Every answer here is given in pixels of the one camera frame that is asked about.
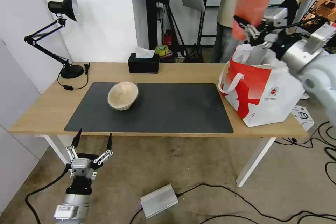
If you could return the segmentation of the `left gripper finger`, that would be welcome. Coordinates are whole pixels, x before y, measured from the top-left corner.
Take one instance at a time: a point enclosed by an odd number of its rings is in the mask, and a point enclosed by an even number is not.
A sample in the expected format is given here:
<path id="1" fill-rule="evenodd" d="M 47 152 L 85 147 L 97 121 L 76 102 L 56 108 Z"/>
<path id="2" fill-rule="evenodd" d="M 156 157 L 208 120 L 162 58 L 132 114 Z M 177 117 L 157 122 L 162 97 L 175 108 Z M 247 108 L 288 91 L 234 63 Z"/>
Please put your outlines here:
<path id="1" fill-rule="evenodd" d="M 76 148 L 78 147 L 78 144 L 79 144 L 79 141 L 80 141 L 80 138 L 81 138 L 81 134 L 82 134 L 82 129 L 80 129 L 78 131 L 78 133 L 76 134 L 76 136 L 73 138 L 71 145 L 66 146 L 66 151 L 67 151 L 67 154 L 70 158 L 70 162 L 73 162 L 74 159 L 78 158 Z"/>
<path id="2" fill-rule="evenodd" d="M 106 151 L 103 152 L 98 158 L 96 158 L 93 163 L 96 165 L 102 165 L 113 155 L 112 151 L 112 133 L 110 133 L 107 141 Z"/>

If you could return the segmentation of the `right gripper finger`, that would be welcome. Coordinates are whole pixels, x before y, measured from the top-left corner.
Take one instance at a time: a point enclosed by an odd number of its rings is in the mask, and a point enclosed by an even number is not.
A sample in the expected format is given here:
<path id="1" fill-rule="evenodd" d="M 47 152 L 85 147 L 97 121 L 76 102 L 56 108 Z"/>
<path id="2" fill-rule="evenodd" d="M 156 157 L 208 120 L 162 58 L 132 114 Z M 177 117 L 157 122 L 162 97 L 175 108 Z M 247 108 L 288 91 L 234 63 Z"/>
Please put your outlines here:
<path id="1" fill-rule="evenodd" d="M 276 17 L 263 17 L 262 25 L 266 28 L 278 27 L 278 18 L 276 18 Z"/>
<path id="2" fill-rule="evenodd" d="M 261 32 L 257 29 L 263 18 L 260 21 L 253 21 L 252 23 L 246 19 L 234 16 L 233 22 L 233 37 L 239 41 L 258 41 L 261 40 Z"/>

